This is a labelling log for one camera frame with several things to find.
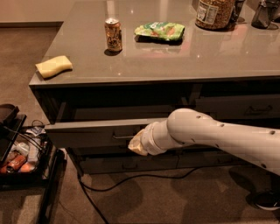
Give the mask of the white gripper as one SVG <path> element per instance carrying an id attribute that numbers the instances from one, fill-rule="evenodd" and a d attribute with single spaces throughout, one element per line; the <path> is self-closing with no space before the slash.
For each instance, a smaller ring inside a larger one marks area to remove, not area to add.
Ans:
<path id="1" fill-rule="evenodd" d="M 174 140 L 169 134 L 167 121 L 149 124 L 140 130 L 128 145 L 131 151 L 141 156 L 147 156 L 148 153 L 155 156 L 180 147 L 181 143 Z"/>

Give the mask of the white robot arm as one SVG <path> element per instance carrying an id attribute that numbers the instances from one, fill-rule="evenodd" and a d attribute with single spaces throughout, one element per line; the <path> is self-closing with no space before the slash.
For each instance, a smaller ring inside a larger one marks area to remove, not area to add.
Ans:
<path id="1" fill-rule="evenodd" d="M 159 155 L 195 144 L 212 146 L 268 172 L 280 175 L 280 130 L 219 122 L 189 108 L 174 110 L 153 122 L 129 142 L 135 153 Z"/>

